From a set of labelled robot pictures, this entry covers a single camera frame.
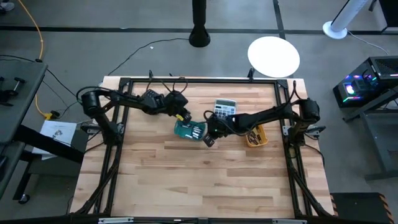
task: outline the wooden table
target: wooden table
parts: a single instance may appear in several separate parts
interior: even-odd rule
[[[105,77],[103,86],[117,89],[119,79]],[[304,81],[296,81],[298,94],[307,97]],[[288,80],[290,91],[292,82]],[[133,92],[142,94],[146,86],[135,83]],[[153,83],[150,88],[168,93],[161,83]],[[203,112],[213,110],[216,98],[236,100],[237,113],[255,113],[276,105],[273,86],[265,84],[191,83],[183,94],[189,100],[187,109],[193,121],[203,121]],[[203,142],[174,135],[175,122],[176,118],[164,114],[129,111],[112,216],[294,217],[278,121],[264,124],[269,142],[255,148],[249,148],[243,137],[235,135],[217,139],[212,148],[207,148]],[[306,141],[319,147],[314,140]],[[102,137],[95,137],[87,147],[100,142]],[[78,210],[97,187],[104,150],[105,146],[100,146],[85,155],[71,212]],[[301,152],[308,188],[333,214],[320,155],[307,147],[301,147]],[[297,193],[304,213],[298,186]],[[105,189],[102,209],[107,194]]]

